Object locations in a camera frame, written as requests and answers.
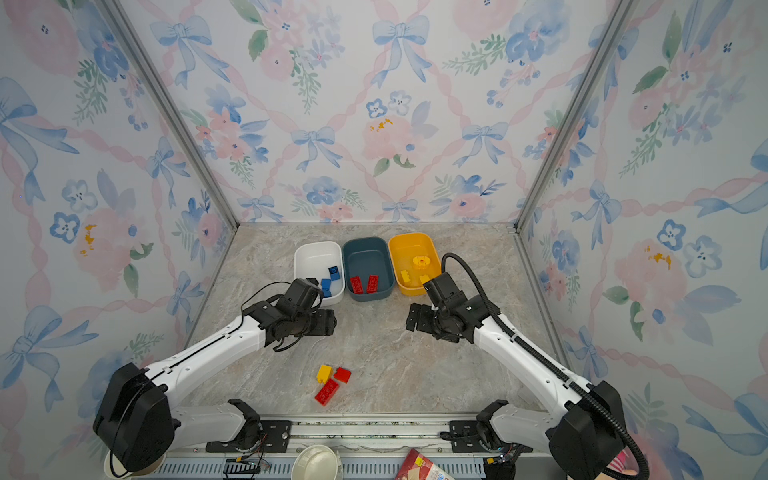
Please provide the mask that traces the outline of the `yellow lego duck piece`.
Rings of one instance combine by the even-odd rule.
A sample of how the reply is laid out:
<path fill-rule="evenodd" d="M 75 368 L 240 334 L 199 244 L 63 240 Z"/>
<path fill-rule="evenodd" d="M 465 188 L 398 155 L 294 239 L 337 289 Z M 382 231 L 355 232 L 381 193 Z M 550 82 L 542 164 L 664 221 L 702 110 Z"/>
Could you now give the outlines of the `yellow lego duck piece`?
<path fill-rule="evenodd" d="M 426 270 L 431 264 L 431 258 L 426 255 L 414 256 L 412 264 L 416 270 Z"/>

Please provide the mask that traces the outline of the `small red lego brick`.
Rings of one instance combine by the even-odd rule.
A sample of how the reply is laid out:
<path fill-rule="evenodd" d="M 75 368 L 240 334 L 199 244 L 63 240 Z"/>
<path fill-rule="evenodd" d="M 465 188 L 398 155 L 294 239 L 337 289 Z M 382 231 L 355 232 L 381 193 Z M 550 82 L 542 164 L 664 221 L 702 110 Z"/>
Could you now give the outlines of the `small red lego brick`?
<path fill-rule="evenodd" d="M 351 372 L 343 367 L 338 367 L 333 374 L 333 379 L 337 382 L 347 384 L 351 378 Z"/>

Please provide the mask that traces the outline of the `long red lego brick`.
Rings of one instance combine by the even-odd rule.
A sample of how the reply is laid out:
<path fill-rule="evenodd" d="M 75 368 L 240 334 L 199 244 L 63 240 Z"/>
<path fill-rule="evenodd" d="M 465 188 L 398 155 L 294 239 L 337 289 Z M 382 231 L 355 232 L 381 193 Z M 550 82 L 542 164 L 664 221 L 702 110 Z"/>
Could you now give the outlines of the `long red lego brick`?
<path fill-rule="evenodd" d="M 340 385 L 334 379 L 328 379 L 315 395 L 315 400 L 322 406 L 327 406 L 331 399 L 338 392 Z"/>

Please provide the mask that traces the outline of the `white plastic container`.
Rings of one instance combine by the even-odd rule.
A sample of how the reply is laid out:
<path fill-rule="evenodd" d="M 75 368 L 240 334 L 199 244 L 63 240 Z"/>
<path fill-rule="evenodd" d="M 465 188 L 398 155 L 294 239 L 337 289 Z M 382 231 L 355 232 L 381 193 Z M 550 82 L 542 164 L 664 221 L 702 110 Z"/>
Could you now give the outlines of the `white plastic container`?
<path fill-rule="evenodd" d="M 341 279 L 332 281 L 332 297 L 323 298 L 323 306 L 336 305 L 344 297 L 346 283 L 341 246 L 333 241 L 314 242 L 298 247 L 294 253 L 295 278 L 315 277 L 320 285 L 322 279 L 330 279 L 329 268 L 332 266 L 339 267 Z"/>

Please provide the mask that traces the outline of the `dark teal plastic container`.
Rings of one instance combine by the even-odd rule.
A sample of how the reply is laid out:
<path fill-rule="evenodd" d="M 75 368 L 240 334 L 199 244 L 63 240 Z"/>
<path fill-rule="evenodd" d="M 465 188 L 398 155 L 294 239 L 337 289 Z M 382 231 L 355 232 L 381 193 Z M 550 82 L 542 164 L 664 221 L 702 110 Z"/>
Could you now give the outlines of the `dark teal plastic container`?
<path fill-rule="evenodd" d="M 390 296 L 395 286 L 395 274 L 387 243 L 380 237 L 364 237 L 347 241 L 342 246 L 345 283 L 350 296 L 357 302 L 383 300 Z M 379 277 L 379 291 L 367 294 L 370 275 Z M 365 293 L 355 295 L 350 288 L 350 278 L 359 276 Z"/>

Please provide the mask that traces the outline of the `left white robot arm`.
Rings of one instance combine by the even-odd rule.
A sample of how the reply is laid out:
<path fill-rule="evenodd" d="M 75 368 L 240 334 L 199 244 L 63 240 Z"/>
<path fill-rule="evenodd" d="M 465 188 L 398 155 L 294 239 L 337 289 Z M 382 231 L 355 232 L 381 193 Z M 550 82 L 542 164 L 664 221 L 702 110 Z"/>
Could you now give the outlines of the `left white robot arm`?
<path fill-rule="evenodd" d="M 203 443 L 250 452 L 266 439 L 261 417 L 247 402 L 185 407 L 198 386 L 242 357 L 289 336 L 330 336 L 331 309 L 303 312 L 262 301 L 191 347 L 144 368 L 129 362 L 111 376 L 93 431 L 107 447 L 104 470 L 121 479 L 152 472 L 167 453 Z"/>

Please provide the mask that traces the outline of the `yellow plastic container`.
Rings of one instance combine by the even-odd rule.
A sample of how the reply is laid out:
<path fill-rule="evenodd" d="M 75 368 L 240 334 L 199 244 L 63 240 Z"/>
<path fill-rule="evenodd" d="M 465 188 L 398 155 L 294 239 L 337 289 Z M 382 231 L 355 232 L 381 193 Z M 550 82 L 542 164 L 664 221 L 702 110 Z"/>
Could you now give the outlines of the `yellow plastic container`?
<path fill-rule="evenodd" d="M 388 248 L 400 292 L 405 296 L 425 295 L 424 284 L 420 283 L 419 277 L 428 275 L 431 280 L 441 273 L 440 259 L 432 238 L 420 232 L 396 235 L 389 240 Z M 412 264 L 412 258 L 419 255 L 431 258 L 431 264 L 426 270 L 416 270 Z M 410 285 L 403 284 L 400 274 L 402 270 L 410 273 Z"/>

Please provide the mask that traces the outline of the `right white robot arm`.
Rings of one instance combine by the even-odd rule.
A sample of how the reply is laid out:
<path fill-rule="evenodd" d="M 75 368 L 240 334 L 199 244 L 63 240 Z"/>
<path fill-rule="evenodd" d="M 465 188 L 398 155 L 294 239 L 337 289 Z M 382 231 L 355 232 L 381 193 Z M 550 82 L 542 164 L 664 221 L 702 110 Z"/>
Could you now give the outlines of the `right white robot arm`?
<path fill-rule="evenodd" d="M 611 473 L 611 463 L 627 444 L 617 433 L 626 425 L 618 392 L 556 362 L 513 326 L 494 305 L 479 297 L 452 309 L 414 303 L 406 318 L 409 331 L 437 340 L 465 340 L 504 365 L 542 405 L 520 409 L 497 399 L 475 417 L 474 427 L 452 427 L 444 438 L 488 452 L 527 447 L 549 453 L 572 479 Z"/>

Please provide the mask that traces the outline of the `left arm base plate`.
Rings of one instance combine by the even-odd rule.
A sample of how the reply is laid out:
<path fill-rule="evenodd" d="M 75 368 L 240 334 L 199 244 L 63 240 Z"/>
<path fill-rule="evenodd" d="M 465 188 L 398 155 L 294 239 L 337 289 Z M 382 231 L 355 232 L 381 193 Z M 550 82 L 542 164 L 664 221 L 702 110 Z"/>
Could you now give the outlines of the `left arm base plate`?
<path fill-rule="evenodd" d="M 229 442 L 208 442 L 207 453 L 286 453 L 293 423 L 289 420 L 261 420 L 259 425 L 246 424 Z"/>

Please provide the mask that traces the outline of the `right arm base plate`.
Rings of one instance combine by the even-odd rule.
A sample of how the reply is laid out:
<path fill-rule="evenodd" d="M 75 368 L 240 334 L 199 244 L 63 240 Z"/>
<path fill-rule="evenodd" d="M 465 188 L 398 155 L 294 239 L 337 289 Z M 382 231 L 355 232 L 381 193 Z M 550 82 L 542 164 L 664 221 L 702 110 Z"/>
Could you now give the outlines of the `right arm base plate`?
<path fill-rule="evenodd" d="M 503 442 L 491 429 L 488 422 L 477 420 L 452 420 L 448 429 L 439 433 L 439 438 L 450 444 L 453 453 L 482 453 L 504 456 L 517 453 L 531 453 L 532 448 Z"/>

